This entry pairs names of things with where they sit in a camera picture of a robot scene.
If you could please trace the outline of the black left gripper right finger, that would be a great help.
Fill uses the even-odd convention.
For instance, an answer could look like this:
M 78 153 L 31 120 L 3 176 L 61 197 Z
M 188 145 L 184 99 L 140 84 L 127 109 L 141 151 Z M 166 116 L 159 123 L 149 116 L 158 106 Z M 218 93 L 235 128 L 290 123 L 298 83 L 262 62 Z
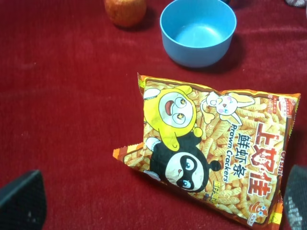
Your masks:
M 307 167 L 294 165 L 284 194 L 284 209 L 292 230 L 307 230 Z

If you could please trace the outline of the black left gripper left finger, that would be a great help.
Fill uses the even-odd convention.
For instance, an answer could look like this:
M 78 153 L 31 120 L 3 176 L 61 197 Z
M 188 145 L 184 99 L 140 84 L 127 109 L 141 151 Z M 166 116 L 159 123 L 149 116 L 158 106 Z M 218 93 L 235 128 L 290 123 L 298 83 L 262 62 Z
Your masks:
M 41 230 L 47 216 L 42 173 L 31 170 L 0 189 L 2 230 Z

